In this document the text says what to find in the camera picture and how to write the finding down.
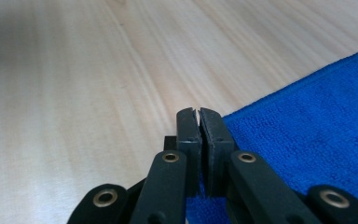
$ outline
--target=wooden surface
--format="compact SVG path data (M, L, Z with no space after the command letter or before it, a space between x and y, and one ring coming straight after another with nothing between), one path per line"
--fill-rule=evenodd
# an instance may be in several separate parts
M0 223L64 223L222 115L358 51L358 1L0 0Z

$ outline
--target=blue towel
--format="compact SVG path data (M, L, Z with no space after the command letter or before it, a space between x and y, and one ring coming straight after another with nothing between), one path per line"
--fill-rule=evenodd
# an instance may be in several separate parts
M241 149L290 188L327 184L358 198L358 53L224 117ZM187 199L190 223L229 223L225 200Z

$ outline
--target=metal rivet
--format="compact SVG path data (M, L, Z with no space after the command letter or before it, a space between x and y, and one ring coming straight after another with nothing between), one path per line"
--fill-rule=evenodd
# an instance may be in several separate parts
M243 152L240 155L238 155L238 159L240 159L240 161L244 161L244 162L254 162L255 156L250 153Z
M322 190L319 195L326 203L335 206L337 208L347 208L350 206L350 201L348 201L348 199L338 194L337 192L332 191L331 189ZM329 198L330 195L335 196L337 200L333 200Z
M94 205L97 207L106 207L117 200L117 192L114 189L103 189L98 192L94 199Z
M176 162L179 161L179 156L174 153L168 153L168 154L164 154L162 156L162 159L165 160L166 162Z

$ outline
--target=light wood table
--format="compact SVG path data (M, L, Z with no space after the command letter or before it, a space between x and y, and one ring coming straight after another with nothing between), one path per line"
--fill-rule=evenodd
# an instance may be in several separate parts
M358 1L0 0L0 223L144 178L175 114L223 116L358 51Z

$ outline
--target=blue microfiber cloth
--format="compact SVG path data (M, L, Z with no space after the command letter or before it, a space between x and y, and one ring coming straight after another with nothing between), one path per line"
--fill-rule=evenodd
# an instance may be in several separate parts
M289 185L358 198L358 53L224 117L241 149L257 152ZM187 199L190 223L229 223L225 199Z

